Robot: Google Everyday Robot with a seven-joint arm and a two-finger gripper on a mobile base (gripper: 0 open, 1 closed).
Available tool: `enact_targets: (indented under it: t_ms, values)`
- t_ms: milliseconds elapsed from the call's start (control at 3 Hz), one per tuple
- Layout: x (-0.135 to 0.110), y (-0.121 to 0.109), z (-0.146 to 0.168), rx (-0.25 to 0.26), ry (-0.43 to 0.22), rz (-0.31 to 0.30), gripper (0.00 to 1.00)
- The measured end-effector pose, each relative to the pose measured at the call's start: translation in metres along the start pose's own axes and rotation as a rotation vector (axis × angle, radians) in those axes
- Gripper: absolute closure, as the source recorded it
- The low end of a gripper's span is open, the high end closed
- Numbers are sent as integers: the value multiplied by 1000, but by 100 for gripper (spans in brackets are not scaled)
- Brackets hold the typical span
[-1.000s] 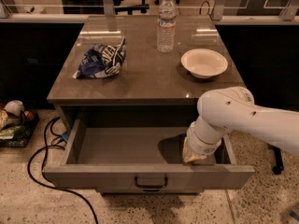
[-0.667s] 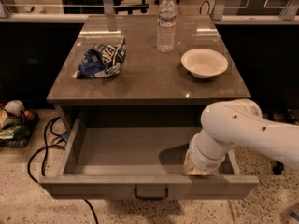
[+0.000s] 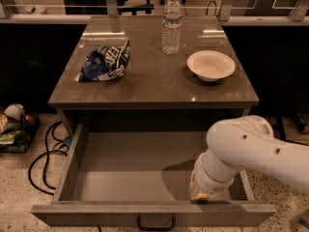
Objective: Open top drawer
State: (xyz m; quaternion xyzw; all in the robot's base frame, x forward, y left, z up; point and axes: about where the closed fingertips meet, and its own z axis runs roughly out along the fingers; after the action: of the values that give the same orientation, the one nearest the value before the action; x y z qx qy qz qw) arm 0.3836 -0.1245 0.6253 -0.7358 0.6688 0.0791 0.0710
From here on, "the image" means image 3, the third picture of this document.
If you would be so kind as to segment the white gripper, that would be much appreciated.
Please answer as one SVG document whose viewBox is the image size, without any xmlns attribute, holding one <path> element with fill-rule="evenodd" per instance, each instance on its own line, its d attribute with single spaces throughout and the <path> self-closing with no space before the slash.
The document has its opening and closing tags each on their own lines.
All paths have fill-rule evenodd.
<svg viewBox="0 0 309 232">
<path fill-rule="evenodd" d="M 240 171 L 240 167 L 222 161 L 208 149 L 195 160 L 189 182 L 190 199 L 206 201 L 216 198 L 232 185 Z"/>
</svg>

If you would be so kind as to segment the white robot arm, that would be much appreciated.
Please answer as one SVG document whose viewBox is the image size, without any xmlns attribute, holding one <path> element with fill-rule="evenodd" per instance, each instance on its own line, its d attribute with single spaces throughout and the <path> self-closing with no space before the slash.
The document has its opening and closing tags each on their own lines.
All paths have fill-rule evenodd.
<svg viewBox="0 0 309 232">
<path fill-rule="evenodd" d="M 275 138 L 269 122 L 260 116 L 218 121 L 209 128 L 206 143 L 191 174 L 189 194 L 194 201 L 214 198 L 244 169 L 309 192 L 309 147 Z"/>
</svg>

